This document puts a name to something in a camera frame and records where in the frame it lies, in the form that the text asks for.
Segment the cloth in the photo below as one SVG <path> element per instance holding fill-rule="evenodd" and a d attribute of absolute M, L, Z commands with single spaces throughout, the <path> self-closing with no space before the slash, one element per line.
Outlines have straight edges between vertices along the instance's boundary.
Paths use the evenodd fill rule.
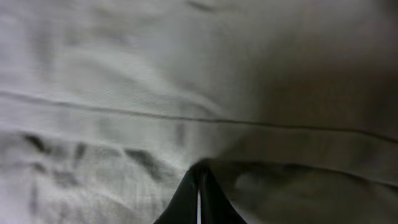
<path fill-rule="evenodd" d="M 1 0 L 0 223 L 151 223 L 204 157 L 253 222 L 395 221 L 396 9 Z"/>

